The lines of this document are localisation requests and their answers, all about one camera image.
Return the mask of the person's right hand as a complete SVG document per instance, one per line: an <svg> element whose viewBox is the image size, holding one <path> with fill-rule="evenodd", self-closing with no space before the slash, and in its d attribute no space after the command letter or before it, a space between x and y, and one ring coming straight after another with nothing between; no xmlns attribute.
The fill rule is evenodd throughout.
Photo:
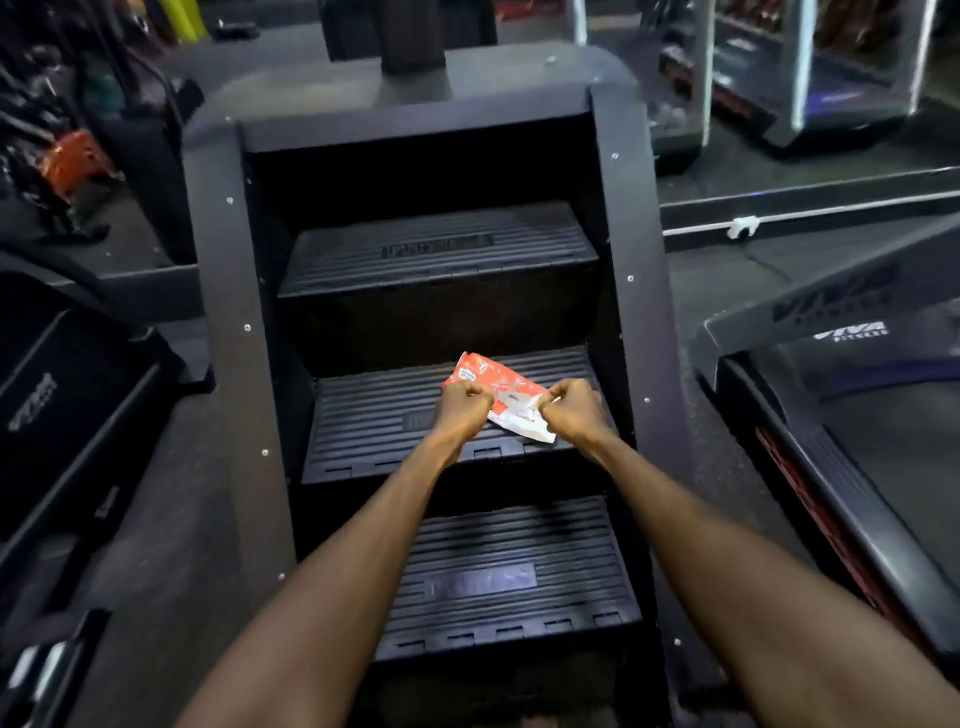
<svg viewBox="0 0 960 728"><path fill-rule="evenodd" d="M537 409L549 431L588 459L594 460L600 447L617 436L601 395L584 378L558 382L543 395Z"/></svg>

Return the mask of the person's left hand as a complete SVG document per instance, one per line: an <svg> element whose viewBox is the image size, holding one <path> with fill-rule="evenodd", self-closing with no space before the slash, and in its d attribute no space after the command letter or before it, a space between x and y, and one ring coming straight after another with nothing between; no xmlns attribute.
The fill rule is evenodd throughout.
<svg viewBox="0 0 960 728"><path fill-rule="evenodd" d="M430 431L432 440L450 454L458 452L482 430L495 404L492 390L476 381L458 380L443 386Z"/></svg>

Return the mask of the red and white sachet packet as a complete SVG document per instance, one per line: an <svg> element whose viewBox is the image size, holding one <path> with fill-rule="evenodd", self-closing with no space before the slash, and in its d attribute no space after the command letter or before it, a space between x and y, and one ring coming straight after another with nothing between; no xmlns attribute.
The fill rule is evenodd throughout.
<svg viewBox="0 0 960 728"><path fill-rule="evenodd" d="M487 420L537 443L553 445L556 435L541 414L541 402L549 395L546 387L507 365L476 352L464 352L443 385L476 383L494 396Z"/></svg>

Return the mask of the person's right forearm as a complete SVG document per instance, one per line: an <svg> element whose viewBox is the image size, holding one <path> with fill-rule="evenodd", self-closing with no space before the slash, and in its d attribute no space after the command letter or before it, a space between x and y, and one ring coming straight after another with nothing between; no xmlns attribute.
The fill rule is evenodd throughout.
<svg viewBox="0 0 960 728"><path fill-rule="evenodd" d="M764 728L960 728L960 692L884 618L607 428L610 474L702 639Z"/></svg>

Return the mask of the person's left forearm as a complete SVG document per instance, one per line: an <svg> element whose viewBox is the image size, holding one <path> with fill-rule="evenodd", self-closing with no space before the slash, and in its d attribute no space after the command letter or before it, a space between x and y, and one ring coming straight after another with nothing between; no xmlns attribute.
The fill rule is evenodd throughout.
<svg viewBox="0 0 960 728"><path fill-rule="evenodd" d="M464 436L435 428L246 626L174 728L342 728L434 486Z"/></svg>

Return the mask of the black stair climber machine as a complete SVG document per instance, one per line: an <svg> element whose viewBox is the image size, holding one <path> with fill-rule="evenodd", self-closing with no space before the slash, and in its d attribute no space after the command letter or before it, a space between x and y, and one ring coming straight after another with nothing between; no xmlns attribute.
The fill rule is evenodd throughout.
<svg viewBox="0 0 960 728"><path fill-rule="evenodd" d="M430 427L463 351L584 376L680 479L690 433L634 73L587 39L442 51L437 0L386 0L393 48L221 81L183 162L246 588L262 606ZM485 424L438 484L362 705L449 725L593 693L689 720L685 626L621 496L567 443Z"/></svg>

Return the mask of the black treadmill with white logo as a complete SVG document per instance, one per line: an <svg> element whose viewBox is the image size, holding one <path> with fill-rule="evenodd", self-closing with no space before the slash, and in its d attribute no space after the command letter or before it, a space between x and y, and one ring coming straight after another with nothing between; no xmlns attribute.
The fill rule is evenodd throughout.
<svg viewBox="0 0 960 728"><path fill-rule="evenodd" d="M705 319L689 357L960 689L960 212Z"/></svg>

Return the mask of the orange gym machine part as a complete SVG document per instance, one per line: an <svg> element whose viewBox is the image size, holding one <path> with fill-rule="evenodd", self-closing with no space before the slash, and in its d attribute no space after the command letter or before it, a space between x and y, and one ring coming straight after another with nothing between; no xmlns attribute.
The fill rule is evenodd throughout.
<svg viewBox="0 0 960 728"><path fill-rule="evenodd" d="M89 130L78 128L61 134L36 163L54 194L70 202L88 181L121 181L122 175Z"/></svg>

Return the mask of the grey metal frame rack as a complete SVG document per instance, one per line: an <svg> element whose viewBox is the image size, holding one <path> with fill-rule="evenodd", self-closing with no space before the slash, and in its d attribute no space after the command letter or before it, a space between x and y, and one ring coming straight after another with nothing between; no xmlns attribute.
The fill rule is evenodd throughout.
<svg viewBox="0 0 960 728"><path fill-rule="evenodd" d="M919 110L939 0L564 0L575 43L617 56L654 137L713 113L780 154L868 145Z"/></svg>

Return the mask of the yellow-green post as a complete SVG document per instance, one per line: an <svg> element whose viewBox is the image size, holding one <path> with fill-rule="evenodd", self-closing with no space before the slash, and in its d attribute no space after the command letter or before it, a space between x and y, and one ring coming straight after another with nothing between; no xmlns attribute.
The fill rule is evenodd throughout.
<svg viewBox="0 0 960 728"><path fill-rule="evenodd" d="M198 43L210 37L198 0L158 0L179 43Z"/></svg>

